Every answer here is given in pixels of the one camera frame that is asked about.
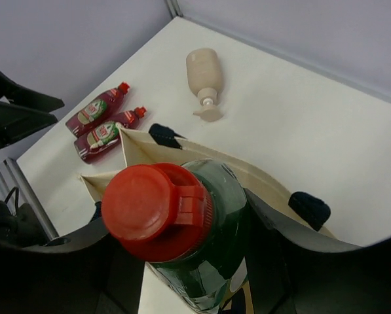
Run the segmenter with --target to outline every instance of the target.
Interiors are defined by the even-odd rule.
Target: black cable
[[[16,211],[16,214],[18,213],[18,209],[19,209],[19,188],[17,186],[15,186],[12,190],[10,190],[10,192],[7,194],[6,198],[5,198],[5,203],[7,204],[7,202],[10,200],[10,198],[12,197],[14,193],[14,209]]]

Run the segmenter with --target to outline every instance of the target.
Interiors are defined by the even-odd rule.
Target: beige container
[[[194,114],[213,122],[223,115],[217,108],[217,95],[223,88],[223,73],[215,50],[201,48],[187,56],[188,85],[202,108]]]

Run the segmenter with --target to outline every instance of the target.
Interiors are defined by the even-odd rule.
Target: red cap
[[[108,184],[102,218],[128,252],[166,262],[193,252],[206,239],[213,207],[208,191],[185,168],[136,165]]]
[[[145,107],[137,107],[134,109],[134,113],[141,119],[144,117],[145,113],[147,112]]]
[[[128,84],[125,83],[125,82],[122,82],[121,84],[119,84],[118,89],[119,89],[120,91],[122,91],[124,94],[127,94],[127,93],[128,93],[128,90],[130,89],[130,85],[128,85]]]

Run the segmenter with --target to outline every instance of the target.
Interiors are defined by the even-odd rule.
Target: green bottle
[[[124,248],[211,314],[247,280],[247,209],[234,173],[214,160],[128,167],[102,200],[103,221]]]

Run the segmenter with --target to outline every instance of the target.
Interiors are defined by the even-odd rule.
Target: dish soap bottle
[[[89,132],[121,108],[129,88],[127,83],[122,82],[117,88],[100,94],[85,108],[72,116],[65,123],[65,126],[76,137]]]
[[[202,108],[194,112],[201,119],[213,122],[223,115],[217,108],[217,95],[223,88],[223,73],[215,50],[201,48],[187,56],[188,85]]]
[[[136,165],[108,184],[102,218],[195,311],[217,313],[247,280],[248,206],[221,162]]]
[[[80,158],[91,164],[120,143],[118,126],[136,129],[146,113],[145,107],[114,114],[94,130],[80,136],[74,143]]]

